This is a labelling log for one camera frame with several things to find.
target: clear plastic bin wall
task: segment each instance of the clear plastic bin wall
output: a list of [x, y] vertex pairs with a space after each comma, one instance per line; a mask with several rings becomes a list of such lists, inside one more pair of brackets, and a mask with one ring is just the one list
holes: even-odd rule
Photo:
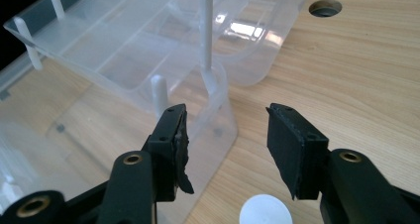
[[[229, 81], [264, 78], [304, 0], [214, 0], [213, 58]], [[51, 0], [18, 16], [32, 38], [16, 37], [97, 84], [151, 110], [150, 79], [167, 79], [169, 93], [200, 63], [200, 0]]]
[[[154, 113], [46, 58], [0, 101], [0, 205], [37, 190], [55, 189], [68, 200], [109, 178], [114, 160], [140, 150], [153, 131]], [[192, 69], [169, 96], [185, 103], [189, 137], [186, 173], [195, 194], [178, 191], [175, 202], [157, 205], [159, 223], [182, 223], [237, 136], [227, 97], [227, 78], [213, 66], [218, 93], [208, 97], [199, 69]]]

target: clear plastic bin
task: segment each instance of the clear plastic bin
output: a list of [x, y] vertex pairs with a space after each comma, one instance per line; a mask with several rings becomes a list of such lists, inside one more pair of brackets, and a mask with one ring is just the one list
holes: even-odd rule
[[[213, 0], [213, 59], [229, 81], [251, 85], [268, 73], [304, 0]], [[116, 91], [142, 109], [153, 108], [150, 80], [167, 79], [169, 93], [199, 63], [200, 0], [51, 0], [17, 15], [5, 27], [43, 55]]]
[[[0, 102], [3, 209], [33, 191], [52, 188], [68, 200], [105, 181], [114, 160], [138, 151], [157, 123], [154, 113], [54, 60], [46, 58], [43, 63], [42, 71], [33, 70], [14, 82], [7, 90], [10, 95]], [[213, 96], [208, 97], [196, 67], [168, 98], [170, 105], [186, 104], [190, 142], [186, 173], [195, 193], [179, 189], [174, 202], [158, 203], [159, 223], [184, 221], [237, 137], [224, 67], [218, 63], [212, 67], [218, 84]]]

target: dark background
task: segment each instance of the dark background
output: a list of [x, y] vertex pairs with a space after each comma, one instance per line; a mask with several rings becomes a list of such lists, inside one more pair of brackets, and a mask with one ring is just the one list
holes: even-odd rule
[[3, 24], [37, 0], [0, 0], [0, 69], [25, 52], [25, 45], [4, 29]]

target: white circle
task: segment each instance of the white circle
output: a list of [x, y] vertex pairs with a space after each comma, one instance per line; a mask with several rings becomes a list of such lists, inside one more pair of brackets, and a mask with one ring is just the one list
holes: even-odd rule
[[239, 215], [240, 224], [292, 224], [287, 207], [277, 198], [259, 194], [248, 199]]

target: wooden surface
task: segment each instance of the wooden surface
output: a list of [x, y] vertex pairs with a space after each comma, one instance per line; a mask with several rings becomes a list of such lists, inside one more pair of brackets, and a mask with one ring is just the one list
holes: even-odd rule
[[[294, 223], [322, 223], [318, 201], [291, 200], [266, 148], [271, 102], [299, 111], [330, 139], [330, 150], [364, 153], [392, 184], [420, 194], [420, 0], [338, 0], [343, 11], [332, 18], [310, 15], [315, 1], [304, 4], [268, 76], [250, 87], [230, 87], [238, 138], [187, 223], [238, 223], [242, 205], [260, 193], [282, 200]], [[17, 120], [54, 138], [59, 123], [94, 121], [102, 104], [112, 111], [111, 122], [121, 116], [126, 125], [139, 122], [127, 115], [135, 108], [116, 109], [107, 92], [50, 60], [45, 67], [10, 89], [12, 96], [0, 103], [2, 121]], [[126, 125], [118, 132], [137, 143], [138, 130]]]

